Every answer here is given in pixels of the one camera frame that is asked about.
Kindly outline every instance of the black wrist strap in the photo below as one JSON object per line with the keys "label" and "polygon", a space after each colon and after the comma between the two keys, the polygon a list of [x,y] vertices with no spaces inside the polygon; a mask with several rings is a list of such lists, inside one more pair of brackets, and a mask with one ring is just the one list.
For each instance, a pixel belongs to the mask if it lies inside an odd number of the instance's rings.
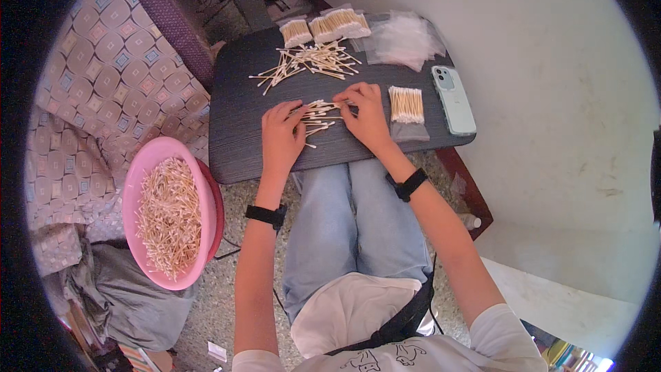
{"label": "black wrist strap", "polygon": [[276,234],[282,228],[282,223],[285,221],[285,214],[287,214],[287,206],[284,204],[280,204],[276,211],[257,207],[256,205],[249,205],[246,210],[247,219],[260,220],[273,225]]}
{"label": "black wrist strap", "polygon": [[424,183],[425,180],[427,180],[427,178],[427,174],[425,173],[424,169],[421,168],[418,168],[417,171],[411,174],[411,177],[409,177],[403,183],[396,183],[390,174],[385,176],[385,179],[387,179],[388,182],[395,188],[395,193],[397,193],[397,196],[405,203],[411,201],[411,194],[413,194],[413,192],[417,190],[418,187]]}

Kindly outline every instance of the pile of cotton swabs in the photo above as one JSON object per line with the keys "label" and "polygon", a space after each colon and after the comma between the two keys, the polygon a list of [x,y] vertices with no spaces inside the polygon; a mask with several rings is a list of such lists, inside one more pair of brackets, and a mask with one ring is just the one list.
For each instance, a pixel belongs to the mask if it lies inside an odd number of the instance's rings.
{"label": "pile of cotton swabs", "polygon": [[[328,121],[328,120],[341,120],[342,117],[340,116],[333,117],[328,115],[330,111],[339,110],[339,109],[340,109],[340,104],[335,102],[324,102],[324,100],[316,100],[309,103],[307,106],[307,112],[305,112],[305,114],[303,115],[301,122],[306,125],[306,129],[311,125],[316,126],[317,128],[307,129],[305,132],[305,137],[307,138],[308,136],[314,133],[318,133],[321,130],[328,129],[331,125],[335,124],[335,121]],[[290,116],[292,116],[296,111],[298,110],[292,111],[290,113]],[[310,148],[317,148],[316,145],[307,144],[307,143],[305,145],[309,146]]]}
{"label": "pile of cotton swabs", "polygon": [[358,70],[352,68],[352,66],[356,63],[362,64],[362,62],[344,52],[346,47],[339,46],[338,42],[334,41],[326,45],[317,44],[307,47],[301,45],[300,49],[277,48],[276,50],[280,52],[280,62],[277,66],[257,75],[248,76],[248,78],[263,79],[257,85],[258,87],[271,79],[262,95],[266,95],[272,86],[276,86],[283,79],[306,69],[313,74],[320,73],[344,80],[346,79],[344,75],[353,76],[357,74]]}

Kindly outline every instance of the smartphone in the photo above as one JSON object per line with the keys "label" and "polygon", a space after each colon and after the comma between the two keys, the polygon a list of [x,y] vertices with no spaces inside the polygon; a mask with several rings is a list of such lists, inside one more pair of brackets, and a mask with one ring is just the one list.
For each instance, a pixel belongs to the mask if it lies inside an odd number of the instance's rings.
{"label": "smartphone", "polygon": [[475,134],[475,120],[466,92],[463,90],[459,73],[449,66],[432,66],[432,78],[440,96],[448,120],[448,128],[453,135]]}

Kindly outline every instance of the wooden tabletop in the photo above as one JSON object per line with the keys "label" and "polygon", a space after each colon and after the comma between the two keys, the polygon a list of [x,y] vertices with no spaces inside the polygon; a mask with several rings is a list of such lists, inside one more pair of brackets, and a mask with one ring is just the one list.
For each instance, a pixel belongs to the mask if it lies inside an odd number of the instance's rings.
{"label": "wooden tabletop", "polygon": [[[425,143],[401,143],[405,153],[445,148],[470,143],[475,135],[450,134],[442,103],[434,88],[430,68],[437,64],[454,66],[450,57],[436,57],[426,61],[417,73],[405,66],[386,64],[368,65],[364,52],[354,53],[348,41],[343,42],[347,52],[363,64],[359,71],[346,80],[323,74],[300,72],[282,80],[262,96],[268,83],[257,87],[258,79],[249,79],[277,65],[283,46],[282,34],[277,28],[266,29],[228,43],[216,61],[216,82],[211,93],[209,128],[209,166],[213,177],[221,184],[232,184],[245,179],[258,178],[262,172],[261,118],[269,108],[283,101],[303,100],[310,103],[324,99],[329,102],[347,86],[365,81],[381,87],[386,120],[390,120],[388,87],[416,87],[422,90],[425,127],[430,140]],[[364,160],[372,153],[349,133],[340,121],[326,131],[308,137],[308,143],[294,163],[293,171],[317,168],[342,162]]]}

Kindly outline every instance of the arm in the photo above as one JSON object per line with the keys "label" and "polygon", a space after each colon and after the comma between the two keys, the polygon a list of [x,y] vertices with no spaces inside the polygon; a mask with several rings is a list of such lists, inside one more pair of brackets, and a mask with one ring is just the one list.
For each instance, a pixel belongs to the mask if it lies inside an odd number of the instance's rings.
{"label": "arm", "polygon": [[[262,178],[254,204],[269,210],[280,205],[280,197],[305,145],[302,107],[287,119],[301,101],[283,102],[262,117]],[[251,349],[277,355],[276,321],[273,313],[273,270],[276,232],[273,226],[248,220],[241,244],[235,279],[234,353]]]}
{"label": "arm", "polygon": [[[358,118],[351,115],[346,105],[341,109],[349,131],[374,153],[396,182],[406,181],[416,167],[390,138],[379,86],[365,82],[351,85],[333,98],[335,102],[344,100],[353,101],[359,109]],[[429,181],[411,195],[409,204],[441,259],[461,314],[470,328],[478,315],[505,300],[463,223]]]}

